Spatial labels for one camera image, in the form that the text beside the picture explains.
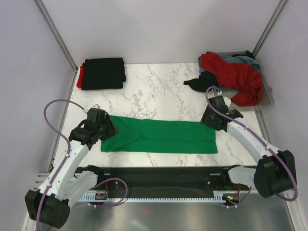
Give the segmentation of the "green t shirt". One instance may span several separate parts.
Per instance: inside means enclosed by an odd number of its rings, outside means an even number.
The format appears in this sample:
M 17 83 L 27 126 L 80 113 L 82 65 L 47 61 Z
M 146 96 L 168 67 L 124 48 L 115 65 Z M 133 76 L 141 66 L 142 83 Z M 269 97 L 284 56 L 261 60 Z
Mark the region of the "green t shirt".
M 119 132 L 101 144 L 102 152 L 216 154 L 216 132 L 192 121 L 111 116 Z

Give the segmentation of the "clear plastic bin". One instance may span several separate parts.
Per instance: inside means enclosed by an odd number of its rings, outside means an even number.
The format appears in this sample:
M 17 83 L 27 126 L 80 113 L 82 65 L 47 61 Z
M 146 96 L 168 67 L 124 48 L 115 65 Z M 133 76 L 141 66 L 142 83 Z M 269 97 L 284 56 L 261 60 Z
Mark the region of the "clear plastic bin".
M 226 55 L 226 56 L 235 56 L 235 55 L 239 55 L 239 56 L 247 56 L 247 57 L 251 57 L 256 59 L 255 55 L 253 55 L 250 51 L 230 51 L 230 52 L 218 52 L 219 56 L 222 55 Z M 260 101 L 259 104 L 256 104 L 254 106 L 238 106 L 235 103 L 231 103 L 229 106 L 229 109 L 236 109 L 239 111 L 255 111 L 255 110 L 262 110 L 265 107 L 271 106 L 274 103 L 272 94 L 271 94 L 271 88 L 269 87 L 268 83 L 265 80 L 265 77 L 263 77 L 262 80 L 262 85 L 263 85 L 263 89 L 262 89 L 262 100 Z

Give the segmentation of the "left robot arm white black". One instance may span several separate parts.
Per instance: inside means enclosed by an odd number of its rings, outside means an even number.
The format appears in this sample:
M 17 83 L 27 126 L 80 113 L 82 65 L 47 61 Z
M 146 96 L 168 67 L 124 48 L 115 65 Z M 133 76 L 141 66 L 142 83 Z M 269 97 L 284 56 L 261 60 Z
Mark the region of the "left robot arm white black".
M 29 190 L 25 195 L 30 219 L 59 229 L 87 190 L 104 187 L 106 178 L 98 173 L 97 167 L 84 170 L 76 179 L 73 175 L 97 141 L 106 141 L 118 132 L 107 112 L 89 110 L 87 118 L 70 132 L 67 150 L 50 175 L 37 190 Z

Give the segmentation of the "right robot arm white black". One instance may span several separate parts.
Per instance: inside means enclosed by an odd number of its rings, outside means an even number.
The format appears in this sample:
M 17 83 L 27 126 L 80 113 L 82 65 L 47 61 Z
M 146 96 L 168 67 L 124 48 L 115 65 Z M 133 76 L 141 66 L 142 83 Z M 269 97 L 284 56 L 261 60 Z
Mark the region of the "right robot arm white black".
M 226 106 L 222 109 L 219 112 L 206 107 L 201 124 L 230 134 L 248 151 L 257 166 L 233 165 L 224 168 L 220 177 L 221 186 L 229 190 L 237 184 L 246 185 L 255 188 L 264 198 L 274 195 L 283 198 L 283 192 L 293 189 L 293 197 L 285 200 L 295 201 L 298 188 L 294 155 L 267 142 L 250 127 L 239 111 L 229 111 Z

